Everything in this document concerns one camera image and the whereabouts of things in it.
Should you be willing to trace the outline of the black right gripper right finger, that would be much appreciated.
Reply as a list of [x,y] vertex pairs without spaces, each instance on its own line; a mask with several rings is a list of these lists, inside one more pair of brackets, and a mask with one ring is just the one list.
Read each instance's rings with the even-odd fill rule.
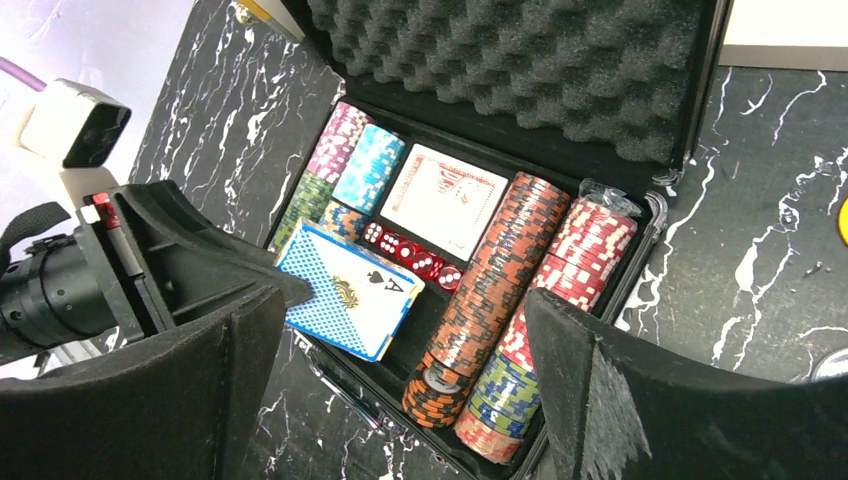
[[562,479],[843,479],[847,381],[717,369],[607,325],[553,292],[525,302]]

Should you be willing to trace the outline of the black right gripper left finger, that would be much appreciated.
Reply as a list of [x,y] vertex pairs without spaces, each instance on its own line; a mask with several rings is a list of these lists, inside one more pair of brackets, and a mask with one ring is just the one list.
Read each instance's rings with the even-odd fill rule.
[[1,383],[5,479],[233,479],[281,340],[263,288],[33,380]]

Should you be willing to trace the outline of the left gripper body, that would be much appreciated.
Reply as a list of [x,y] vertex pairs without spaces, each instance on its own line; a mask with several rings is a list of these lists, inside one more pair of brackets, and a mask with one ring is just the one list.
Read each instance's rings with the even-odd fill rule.
[[87,199],[71,234],[46,234],[51,223],[66,216],[55,203],[35,207],[8,226],[3,252],[22,240],[30,246],[22,260],[1,259],[3,363],[115,327],[132,342],[163,333],[143,327],[140,300],[131,288],[139,266],[125,249],[116,188]]

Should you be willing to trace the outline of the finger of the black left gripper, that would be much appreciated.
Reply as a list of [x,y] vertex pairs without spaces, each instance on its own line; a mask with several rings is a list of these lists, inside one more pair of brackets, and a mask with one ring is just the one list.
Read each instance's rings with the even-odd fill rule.
[[215,226],[171,180],[116,188],[115,210],[125,249],[139,266],[131,288],[148,332],[174,329],[265,287],[281,291],[286,308],[313,297],[306,280]]

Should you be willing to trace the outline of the blue playing card deck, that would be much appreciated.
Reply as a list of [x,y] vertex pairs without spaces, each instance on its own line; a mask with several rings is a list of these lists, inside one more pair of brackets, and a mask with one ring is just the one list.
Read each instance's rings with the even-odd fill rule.
[[301,218],[276,266],[310,284],[313,297],[285,323],[366,362],[385,355],[425,282],[410,270]]

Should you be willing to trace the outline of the purple white chip stack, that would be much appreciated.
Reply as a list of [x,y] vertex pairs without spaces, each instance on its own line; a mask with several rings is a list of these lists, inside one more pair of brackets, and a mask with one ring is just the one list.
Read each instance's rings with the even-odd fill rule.
[[373,118],[364,111],[346,102],[337,103],[318,138],[307,170],[336,184],[365,127],[372,122]]

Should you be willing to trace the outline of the light blue chip stack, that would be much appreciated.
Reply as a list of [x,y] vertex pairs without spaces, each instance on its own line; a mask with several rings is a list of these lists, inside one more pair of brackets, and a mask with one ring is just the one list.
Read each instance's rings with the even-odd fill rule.
[[405,142],[377,125],[365,126],[333,191],[333,198],[367,216],[398,164]]

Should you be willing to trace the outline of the red playing card deck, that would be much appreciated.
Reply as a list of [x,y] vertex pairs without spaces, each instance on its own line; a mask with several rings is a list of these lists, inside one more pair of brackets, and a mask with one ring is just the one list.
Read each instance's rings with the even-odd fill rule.
[[380,216],[467,261],[508,183],[501,175],[416,143]]

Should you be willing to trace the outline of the black poker set case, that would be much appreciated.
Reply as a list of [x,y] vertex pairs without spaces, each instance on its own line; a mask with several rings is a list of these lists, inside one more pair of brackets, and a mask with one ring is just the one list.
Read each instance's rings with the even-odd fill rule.
[[694,150],[727,1],[288,1],[345,100],[410,143],[641,210],[594,307],[619,316],[667,220],[655,191]]

